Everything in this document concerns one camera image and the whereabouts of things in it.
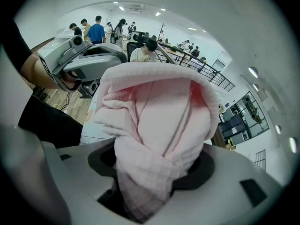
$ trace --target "black hair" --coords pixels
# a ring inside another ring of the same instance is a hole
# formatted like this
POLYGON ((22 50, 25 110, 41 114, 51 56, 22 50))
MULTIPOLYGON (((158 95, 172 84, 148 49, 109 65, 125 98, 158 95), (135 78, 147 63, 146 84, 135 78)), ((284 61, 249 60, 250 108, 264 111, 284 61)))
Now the black hair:
POLYGON ((81 20, 80 24, 87 23, 87 22, 88 22, 88 20, 86 20, 85 18, 83 18, 83 19, 81 20))
POLYGON ((73 27, 76 27, 76 23, 71 23, 70 26, 69 26, 69 29, 73 28, 73 27))
POLYGON ((95 18, 95 21, 100 21, 102 19, 102 17, 101 16, 96 16, 96 18, 95 18))
POLYGON ((149 49, 149 51, 153 52, 153 51, 155 51, 157 49, 158 43, 154 39, 148 38, 145 41, 145 46, 149 49))
POLYGON ((121 32, 122 32, 122 31, 123 31, 123 28, 122 28, 121 24, 124 24, 124 25, 125 25, 125 23, 126 23, 126 20, 125 20, 124 18, 122 18, 122 19, 119 21, 119 23, 117 24, 115 30, 117 29, 117 27, 119 27, 120 30, 121 30, 121 32))

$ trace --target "white shirt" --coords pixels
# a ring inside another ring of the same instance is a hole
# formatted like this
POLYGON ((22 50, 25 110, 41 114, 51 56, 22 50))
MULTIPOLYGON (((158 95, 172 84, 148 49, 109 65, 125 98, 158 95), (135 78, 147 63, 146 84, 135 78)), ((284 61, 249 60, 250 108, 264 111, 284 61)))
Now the white shirt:
POLYGON ((181 48, 184 49, 184 50, 186 50, 187 44, 188 44, 187 42, 183 42, 182 45, 181 45, 181 48))
POLYGON ((111 34, 112 33, 112 27, 108 26, 106 29, 106 33, 111 34))
POLYGON ((149 62, 156 62, 156 54, 154 52, 152 52, 149 55, 145 55, 142 52, 141 47, 134 49, 134 51, 132 52, 132 54, 130 56, 130 62, 138 61, 143 58, 149 58, 149 62))
MULTIPOLYGON (((115 36, 116 37, 119 37, 119 36, 123 36, 123 30, 121 30, 120 27, 116 27, 116 30, 115 30, 115 36)), ((117 40, 117 43, 119 44, 122 44, 123 43, 123 38, 119 37, 119 39, 117 40)))

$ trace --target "metal railing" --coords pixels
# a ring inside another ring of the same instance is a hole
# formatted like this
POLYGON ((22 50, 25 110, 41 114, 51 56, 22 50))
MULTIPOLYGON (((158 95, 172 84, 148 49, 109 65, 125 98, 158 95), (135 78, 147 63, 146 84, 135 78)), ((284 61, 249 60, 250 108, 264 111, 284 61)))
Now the metal railing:
POLYGON ((177 64, 193 69, 205 76, 210 83, 213 83, 217 87, 220 87, 226 91, 230 91, 235 87, 231 81, 229 81, 216 69, 178 48, 174 48, 164 43, 158 43, 155 54, 160 62, 177 64))
POLYGON ((255 162, 257 166, 266 171, 266 149, 257 152, 255 157, 255 162))

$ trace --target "person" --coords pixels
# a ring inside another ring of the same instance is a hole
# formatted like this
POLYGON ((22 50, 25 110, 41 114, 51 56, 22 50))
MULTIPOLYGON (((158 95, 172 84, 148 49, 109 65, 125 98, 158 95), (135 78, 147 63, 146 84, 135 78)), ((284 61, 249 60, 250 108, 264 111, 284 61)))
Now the person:
POLYGON ((77 27, 76 23, 71 23, 69 28, 70 30, 74 31, 74 36, 83 35, 83 32, 81 32, 81 29, 79 27, 77 27))
POLYGON ((192 51, 191 55, 194 56, 194 57, 198 57, 199 54, 200 54, 199 47, 196 46, 196 49, 194 49, 194 50, 192 51))
POLYGON ((122 18, 118 25, 115 28, 115 42, 116 45, 118 45, 122 50, 123 50, 123 38, 127 38, 127 36, 123 35, 123 26, 125 25, 126 20, 124 18, 122 18))
POLYGON ((80 22, 80 24, 84 27, 84 31, 83 31, 83 39, 85 42, 90 42, 90 38, 88 36, 89 30, 90 30, 90 25, 88 24, 88 21, 83 18, 80 22))
POLYGON ((112 32, 113 32, 113 26, 112 26, 112 23, 111 22, 108 22, 107 23, 107 30, 106 30, 106 42, 107 43, 110 43, 111 42, 111 35, 112 35, 112 32))
POLYGON ((130 56, 130 62, 156 62, 156 54, 158 43, 152 38, 145 41, 144 47, 134 49, 130 56))
POLYGON ((182 50, 182 51, 187 50, 187 48, 188 48, 188 43, 189 43, 189 40, 185 40, 185 41, 182 43, 180 50, 182 50))
MULTIPOLYGON (((3 33, 1 41, 19 74, 38 87, 58 89, 58 85, 47 74, 41 60, 28 48, 15 22, 8 19, 6 25, 9 26, 10 32, 3 33)), ((67 74, 63 74, 62 80, 69 88, 75 85, 75 78, 67 74)), ((49 106, 34 95, 31 95, 26 104, 18 125, 35 133, 41 141, 53 143, 56 148, 79 145, 83 128, 69 115, 49 106)))
POLYGON ((99 44, 99 43, 105 43, 105 32, 104 27, 100 25, 101 23, 101 16, 96 16, 95 21, 96 23, 91 26, 88 36, 90 37, 90 40, 92 44, 99 44))
POLYGON ((193 50, 193 48, 194 48, 193 46, 194 46, 193 43, 192 43, 192 45, 188 46, 189 52, 191 52, 193 50))
POLYGON ((127 29, 128 29, 128 34, 131 34, 132 31, 136 31, 136 25, 135 25, 135 22, 132 22, 132 24, 129 25, 129 27, 128 27, 127 29))

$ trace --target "glass partition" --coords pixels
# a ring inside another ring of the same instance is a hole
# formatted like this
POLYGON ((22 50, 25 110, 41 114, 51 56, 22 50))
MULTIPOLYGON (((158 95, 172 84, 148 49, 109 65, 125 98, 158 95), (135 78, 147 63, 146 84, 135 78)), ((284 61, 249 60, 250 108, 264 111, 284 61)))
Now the glass partition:
POLYGON ((269 129, 261 108, 250 92, 227 109, 223 119, 219 127, 226 144, 242 143, 269 129))

